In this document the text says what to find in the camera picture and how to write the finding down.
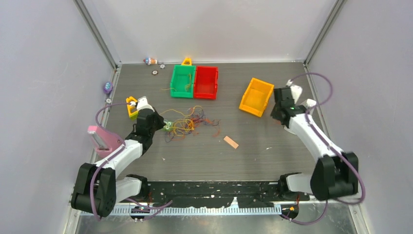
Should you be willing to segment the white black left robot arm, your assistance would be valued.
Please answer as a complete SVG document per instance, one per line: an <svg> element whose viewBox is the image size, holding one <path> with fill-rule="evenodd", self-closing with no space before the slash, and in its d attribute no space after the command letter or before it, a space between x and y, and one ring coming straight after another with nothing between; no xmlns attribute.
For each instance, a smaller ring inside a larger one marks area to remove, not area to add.
<svg viewBox="0 0 413 234"><path fill-rule="evenodd" d="M144 155L153 142L156 131L165 126L164 118L153 108L139 110L136 123L124 143L104 159L80 166L71 197L73 209L107 217L116 203L128 198L143 202L149 197L148 180L129 174L118 176L132 162Z"/></svg>

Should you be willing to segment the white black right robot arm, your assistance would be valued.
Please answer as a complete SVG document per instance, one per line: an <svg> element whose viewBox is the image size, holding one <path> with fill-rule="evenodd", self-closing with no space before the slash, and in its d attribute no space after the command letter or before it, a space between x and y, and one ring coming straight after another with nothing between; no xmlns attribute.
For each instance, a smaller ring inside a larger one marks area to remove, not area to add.
<svg viewBox="0 0 413 234"><path fill-rule="evenodd" d="M338 199L358 193L358 157L344 152L321 131L309 109L297 105L293 88L274 89L275 105L271 117L294 133L315 160L312 174L289 173L280 176L278 194L291 200L297 192L313 195L318 200Z"/></svg>

